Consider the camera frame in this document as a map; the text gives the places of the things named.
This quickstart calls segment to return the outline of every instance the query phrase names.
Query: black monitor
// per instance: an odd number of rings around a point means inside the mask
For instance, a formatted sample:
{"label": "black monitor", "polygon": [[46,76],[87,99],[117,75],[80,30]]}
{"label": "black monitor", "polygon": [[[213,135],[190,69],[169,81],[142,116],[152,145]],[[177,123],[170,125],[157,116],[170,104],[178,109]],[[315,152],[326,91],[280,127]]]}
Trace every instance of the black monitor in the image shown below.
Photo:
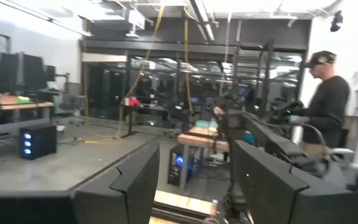
{"label": "black monitor", "polygon": [[16,92],[18,68],[19,55],[0,53],[0,93]]}
{"label": "black monitor", "polygon": [[56,80],[55,79],[56,78],[56,67],[47,65],[46,72],[47,72],[47,81],[54,82]]}
{"label": "black monitor", "polygon": [[23,83],[28,91],[37,91],[47,87],[47,73],[41,57],[23,55]]}

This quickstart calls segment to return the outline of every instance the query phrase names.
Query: black cable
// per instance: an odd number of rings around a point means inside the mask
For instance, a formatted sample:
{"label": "black cable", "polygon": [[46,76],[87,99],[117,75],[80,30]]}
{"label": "black cable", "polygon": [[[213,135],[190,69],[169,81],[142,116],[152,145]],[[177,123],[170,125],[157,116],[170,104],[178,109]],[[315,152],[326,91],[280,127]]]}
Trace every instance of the black cable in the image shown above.
{"label": "black cable", "polygon": [[304,124],[304,125],[302,125],[302,126],[311,128],[311,129],[313,129],[313,130],[316,132],[316,134],[317,134],[317,136],[318,136],[318,140],[320,141],[321,147],[323,148],[324,155],[328,155],[329,152],[328,152],[328,150],[326,149],[326,141],[325,141],[323,135],[321,134],[321,131],[319,131],[317,128],[315,128],[314,126],[312,126],[312,125],[310,125],[310,124]]}

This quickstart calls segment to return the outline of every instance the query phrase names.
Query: cable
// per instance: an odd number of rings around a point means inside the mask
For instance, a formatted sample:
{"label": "cable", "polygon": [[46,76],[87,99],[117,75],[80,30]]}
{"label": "cable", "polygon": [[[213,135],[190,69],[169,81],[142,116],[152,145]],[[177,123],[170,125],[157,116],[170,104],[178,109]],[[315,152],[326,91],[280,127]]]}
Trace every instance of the cable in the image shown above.
{"label": "cable", "polygon": [[187,15],[190,19],[193,19],[193,20],[197,21],[196,18],[194,18],[193,16],[190,15],[190,13],[187,11],[187,9],[188,9],[187,6],[183,7],[183,10],[185,11],[186,15]]}
{"label": "cable", "polygon": [[[160,28],[160,25],[161,25],[161,20],[162,20],[162,16],[163,16],[163,12],[164,12],[164,9],[165,9],[165,6],[161,6],[160,8],[160,12],[158,13],[158,18],[157,18],[157,22],[156,22],[156,25],[155,25],[155,28],[154,28],[154,33],[153,33],[153,36],[152,36],[152,44],[155,42],[155,37],[157,35],[157,31],[158,29]],[[84,44],[83,44],[83,47],[84,47],[84,50],[86,50],[86,41],[84,41]],[[146,56],[145,56],[145,61],[148,61],[148,59],[150,58],[150,54],[151,54],[151,51],[152,51],[152,48],[149,48],[147,53],[146,53]],[[89,140],[84,140],[82,138],[77,138],[76,140],[77,141],[82,141],[86,144],[108,144],[108,143],[120,143],[122,141],[121,139],[121,131],[122,131],[122,125],[123,125],[123,106],[121,106],[125,99],[130,96],[132,94],[132,92],[135,90],[140,78],[141,78],[141,73],[145,70],[145,66],[146,66],[146,63],[143,63],[142,64],[142,67],[139,71],[139,74],[134,82],[134,84],[131,86],[130,90],[128,91],[128,93],[123,97],[123,99],[121,100],[120,102],[120,109],[119,109],[119,126],[118,126],[118,131],[115,135],[113,136],[107,136],[107,135],[102,135],[102,134],[98,134],[98,133],[95,133],[94,131],[93,134],[97,135],[97,136],[101,136],[101,137],[105,137],[104,139],[100,139],[100,140],[96,140],[96,141],[89,141]],[[89,71],[88,71],[88,66],[87,64],[84,65],[84,94],[85,94],[85,116],[86,116],[86,125],[87,127],[89,127],[90,123],[89,123],[89,104],[88,104],[88,75],[89,75]]]}
{"label": "cable", "polygon": [[[189,63],[189,55],[188,55],[188,38],[189,38],[189,20],[185,19],[185,62]],[[189,105],[190,113],[193,112],[193,105],[191,104],[191,93],[190,93],[190,78],[189,73],[186,71],[186,88],[187,88],[187,102]]]}
{"label": "cable", "polygon": [[205,223],[205,224],[210,224],[210,223],[219,224],[219,221],[217,221],[217,219],[215,219],[215,218],[209,217],[209,218],[205,218],[203,220],[203,223]]}
{"label": "cable", "polygon": [[324,155],[325,156],[329,155],[329,151],[326,149],[326,141],[325,141],[323,135],[321,134],[321,131],[319,131],[317,128],[315,128],[314,126],[312,126],[310,124],[303,124],[302,126],[311,128],[316,132],[318,139],[320,141],[321,147],[323,148]]}

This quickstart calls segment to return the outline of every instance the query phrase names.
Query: blue led light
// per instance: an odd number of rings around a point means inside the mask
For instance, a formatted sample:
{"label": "blue led light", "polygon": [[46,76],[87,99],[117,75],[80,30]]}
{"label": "blue led light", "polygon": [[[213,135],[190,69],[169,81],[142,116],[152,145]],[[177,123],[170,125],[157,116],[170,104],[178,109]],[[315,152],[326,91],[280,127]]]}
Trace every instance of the blue led light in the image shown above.
{"label": "blue led light", "polygon": [[182,166],[183,165],[183,157],[178,156],[177,159],[175,159],[175,162],[176,162],[177,166]]}

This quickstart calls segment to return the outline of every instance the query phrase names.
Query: floor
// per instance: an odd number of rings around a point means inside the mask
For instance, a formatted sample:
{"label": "floor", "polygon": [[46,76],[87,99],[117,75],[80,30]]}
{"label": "floor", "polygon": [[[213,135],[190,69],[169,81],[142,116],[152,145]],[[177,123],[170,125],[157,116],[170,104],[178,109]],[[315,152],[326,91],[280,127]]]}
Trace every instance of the floor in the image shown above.
{"label": "floor", "polygon": [[[126,130],[124,126],[121,135],[126,134]],[[226,170],[203,169],[202,175],[196,174],[190,179],[185,192],[182,193],[177,186],[168,185],[169,152],[178,144],[177,140],[163,136],[163,128],[136,126],[134,130],[138,133],[124,138],[121,142],[105,141],[104,144],[92,145],[73,142],[74,137],[100,140],[117,133],[116,122],[92,119],[87,128],[68,126],[64,134],[59,136],[60,144],[56,154],[27,161],[14,153],[4,153],[0,155],[0,190],[69,189],[141,145],[158,141],[160,143],[158,190],[209,201],[223,197],[228,187]],[[15,141],[5,141],[0,144],[0,148],[5,149],[14,149],[16,146]]]}

